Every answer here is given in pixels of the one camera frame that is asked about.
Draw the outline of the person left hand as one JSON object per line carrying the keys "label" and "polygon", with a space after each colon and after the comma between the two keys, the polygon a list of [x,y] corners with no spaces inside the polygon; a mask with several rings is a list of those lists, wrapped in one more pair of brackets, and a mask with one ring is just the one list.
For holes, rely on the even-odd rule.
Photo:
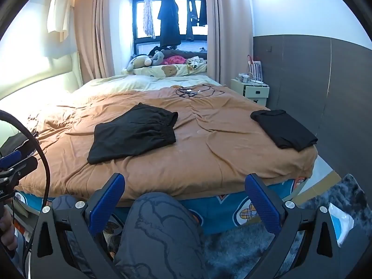
{"label": "person left hand", "polygon": [[3,216],[0,219],[0,228],[3,233],[1,236],[1,242],[10,251],[15,250],[18,247],[18,240],[15,236],[15,227],[13,225],[11,214],[7,209],[4,209]]}

